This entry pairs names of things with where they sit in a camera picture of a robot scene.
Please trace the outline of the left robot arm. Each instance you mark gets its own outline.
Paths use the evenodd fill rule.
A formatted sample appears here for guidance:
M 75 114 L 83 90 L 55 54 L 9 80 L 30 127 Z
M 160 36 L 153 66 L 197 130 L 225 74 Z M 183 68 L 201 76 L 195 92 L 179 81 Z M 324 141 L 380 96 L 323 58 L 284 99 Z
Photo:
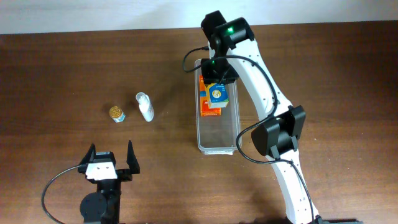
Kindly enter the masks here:
M 126 163 L 127 169 L 117 169 L 113 152 L 96 152 L 95 145 L 90 146 L 78 168 L 87 181 L 96 185 L 96 192 L 85 196 L 80 204 L 84 223 L 119 223 L 121 184 L 132 181 L 132 176 L 140 173 L 131 141 L 128 142 Z

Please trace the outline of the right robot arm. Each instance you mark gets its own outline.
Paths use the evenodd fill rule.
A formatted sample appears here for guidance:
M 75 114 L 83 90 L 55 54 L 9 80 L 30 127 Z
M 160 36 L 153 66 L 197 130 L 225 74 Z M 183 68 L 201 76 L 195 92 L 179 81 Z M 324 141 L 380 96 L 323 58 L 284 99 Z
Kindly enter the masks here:
M 268 71 L 254 32 L 240 17 L 226 21 L 220 11 L 207 14 L 201 22 L 209 50 L 201 61 L 206 84 L 232 84 L 240 79 L 248 91 L 259 121 L 244 129 L 251 132 L 252 143 L 272 166 L 291 223 L 317 223 L 319 212 L 313 204 L 303 178 L 299 146 L 305 111 L 293 106 Z

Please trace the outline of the yellow blue medicine box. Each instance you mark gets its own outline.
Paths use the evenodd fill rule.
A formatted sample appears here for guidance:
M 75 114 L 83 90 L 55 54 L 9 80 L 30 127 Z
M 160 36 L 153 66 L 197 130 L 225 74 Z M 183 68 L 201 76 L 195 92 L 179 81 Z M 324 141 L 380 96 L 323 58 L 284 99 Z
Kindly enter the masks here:
M 206 97 L 210 109 L 225 108 L 229 103 L 228 92 L 224 84 L 207 85 Z

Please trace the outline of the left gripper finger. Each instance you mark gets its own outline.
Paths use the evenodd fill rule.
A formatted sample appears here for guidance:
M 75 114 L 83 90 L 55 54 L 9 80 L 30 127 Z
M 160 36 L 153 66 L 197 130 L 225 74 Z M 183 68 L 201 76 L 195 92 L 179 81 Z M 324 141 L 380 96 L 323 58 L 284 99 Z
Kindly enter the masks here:
M 141 172 L 131 140 L 128 142 L 126 163 L 129 166 L 131 174 L 139 174 Z
M 81 160 L 80 165 L 84 165 L 84 164 L 91 162 L 94 159 L 95 154 L 96 154 L 96 148 L 95 148 L 95 145 L 92 143 L 88 152 L 85 154 L 85 156 Z

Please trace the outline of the orange medicine box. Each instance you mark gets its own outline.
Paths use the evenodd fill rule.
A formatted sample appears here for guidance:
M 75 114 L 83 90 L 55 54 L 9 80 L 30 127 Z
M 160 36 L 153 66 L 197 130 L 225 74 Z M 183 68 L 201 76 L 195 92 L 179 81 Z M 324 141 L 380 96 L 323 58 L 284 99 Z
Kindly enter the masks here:
M 206 86 L 204 84 L 203 76 L 199 75 L 200 81 L 200 115 L 201 116 L 221 116 L 221 108 L 211 109 L 208 106 L 206 95 Z

